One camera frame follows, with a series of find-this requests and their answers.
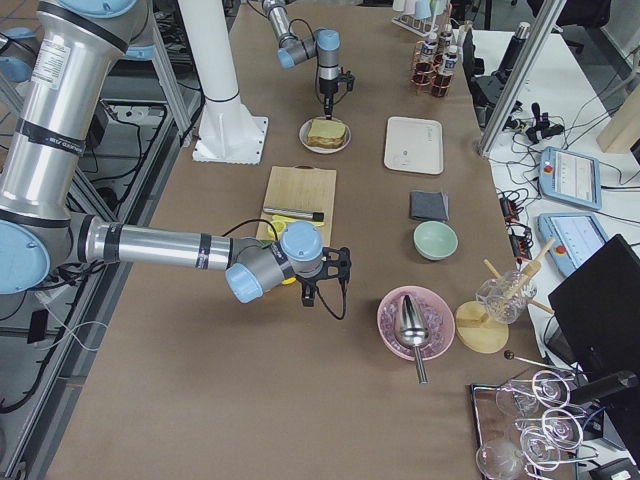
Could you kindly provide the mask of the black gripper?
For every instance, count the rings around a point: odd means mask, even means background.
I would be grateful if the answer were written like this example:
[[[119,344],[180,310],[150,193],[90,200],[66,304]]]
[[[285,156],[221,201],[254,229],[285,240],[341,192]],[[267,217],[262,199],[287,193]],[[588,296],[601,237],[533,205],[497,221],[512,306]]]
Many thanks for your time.
[[[333,105],[324,103],[324,115],[326,119],[333,118]],[[346,290],[351,275],[351,252],[347,247],[334,249],[324,247],[322,250],[320,271],[311,277],[303,277],[299,274],[296,279],[301,285],[301,302],[304,307],[313,307],[315,304],[316,290],[321,281],[337,280],[341,289]]]

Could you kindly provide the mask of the second robot arm gripper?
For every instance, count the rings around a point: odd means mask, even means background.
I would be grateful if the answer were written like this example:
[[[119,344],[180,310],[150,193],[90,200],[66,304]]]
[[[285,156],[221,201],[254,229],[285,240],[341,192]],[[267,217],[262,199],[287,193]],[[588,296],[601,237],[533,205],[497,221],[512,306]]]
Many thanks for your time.
[[[316,74],[316,93],[318,99],[334,106],[334,96],[341,85],[346,86],[346,91],[351,92],[355,83],[355,76],[350,70],[344,71],[342,67],[318,66]]]

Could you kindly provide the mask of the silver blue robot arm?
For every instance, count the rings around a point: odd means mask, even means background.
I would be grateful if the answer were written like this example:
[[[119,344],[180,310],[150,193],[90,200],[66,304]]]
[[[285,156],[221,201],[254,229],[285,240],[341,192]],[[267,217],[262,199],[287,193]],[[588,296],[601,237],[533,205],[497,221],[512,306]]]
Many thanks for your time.
[[[307,306],[320,298],[320,281],[348,284],[349,250],[327,247],[306,221],[265,244],[72,213],[66,197],[104,81],[150,31],[152,11],[145,1],[42,1],[37,14],[45,34],[1,174],[3,293],[32,289],[62,264],[93,261],[221,270],[243,303],[288,279],[299,281]]]

